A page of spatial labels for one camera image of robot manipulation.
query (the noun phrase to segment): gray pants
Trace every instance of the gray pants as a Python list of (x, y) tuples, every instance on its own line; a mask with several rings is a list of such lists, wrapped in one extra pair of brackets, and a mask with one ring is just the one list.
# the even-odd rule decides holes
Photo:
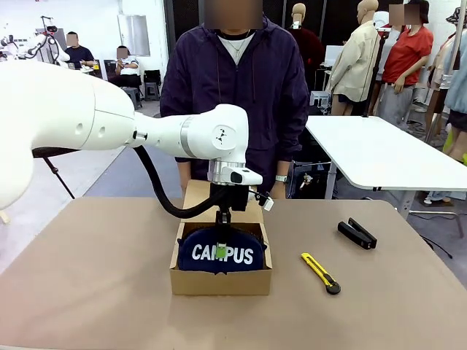
[(401, 93), (395, 94), (394, 87), (388, 85), (382, 95), (377, 116), (398, 128), (405, 129), (406, 121), (403, 122), (402, 120), (412, 105), (413, 94), (414, 86), (405, 87)]

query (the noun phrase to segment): wristwatch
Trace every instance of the wristwatch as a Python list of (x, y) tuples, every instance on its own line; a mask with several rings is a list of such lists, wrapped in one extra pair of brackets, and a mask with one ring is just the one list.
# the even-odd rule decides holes
[(284, 182), (285, 184), (287, 184), (287, 176), (279, 176), (279, 175), (277, 175), (277, 176), (276, 176), (276, 181), (278, 181), (278, 182)]

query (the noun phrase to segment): cardboard box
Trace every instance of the cardboard box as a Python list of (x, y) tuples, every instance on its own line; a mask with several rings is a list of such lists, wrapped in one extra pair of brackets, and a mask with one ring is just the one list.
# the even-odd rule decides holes
[[(190, 208), (209, 197), (209, 183), (190, 181), (185, 196), (183, 208)], [(192, 219), (183, 219), (180, 223), (175, 240), (174, 252), (170, 264), (170, 279), (174, 295), (268, 295), (271, 287), (272, 263), (268, 236), (263, 224), (262, 208), (257, 201), (248, 203), (245, 212), (232, 211), (232, 226), (247, 230), (263, 238), (266, 245), (263, 270), (213, 273), (198, 271), (181, 271), (177, 266), (179, 244), (178, 240), (197, 228), (207, 228), (215, 225), (217, 207), (205, 211)]]

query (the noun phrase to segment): box lid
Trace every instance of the box lid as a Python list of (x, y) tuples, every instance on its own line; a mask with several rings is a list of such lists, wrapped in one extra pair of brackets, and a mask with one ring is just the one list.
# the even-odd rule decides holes
[[(183, 208), (191, 208), (200, 204), (209, 197), (210, 183), (206, 181), (190, 180), (188, 182), (187, 192)], [(213, 206), (210, 210), (198, 215), (192, 219), (182, 219), (182, 222), (215, 222), (217, 207)], [(263, 210), (257, 201), (251, 200), (247, 205), (246, 211), (232, 211), (231, 222), (259, 222), (263, 223)]]

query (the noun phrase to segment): black corrugated hose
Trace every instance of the black corrugated hose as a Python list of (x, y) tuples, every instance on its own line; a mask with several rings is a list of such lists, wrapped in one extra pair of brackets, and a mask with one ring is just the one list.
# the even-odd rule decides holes
[(166, 193), (163, 190), (161, 179), (159, 179), (158, 172), (155, 170), (153, 161), (150, 156), (147, 154), (147, 151), (143, 146), (137, 147), (134, 149), (139, 156), (139, 159), (143, 163), (144, 168), (149, 175), (149, 178), (153, 184), (154, 193), (158, 200), (161, 202), (162, 207), (171, 215), (178, 217), (179, 219), (190, 219), (192, 217), (197, 217), (199, 214), (204, 213), (206, 210), (217, 205), (219, 201), (227, 195), (228, 188), (221, 189), (216, 192), (212, 197), (207, 198), (204, 202), (201, 202), (197, 206), (189, 209), (179, 209), (174, 206), (171, 201), (167, 198)]

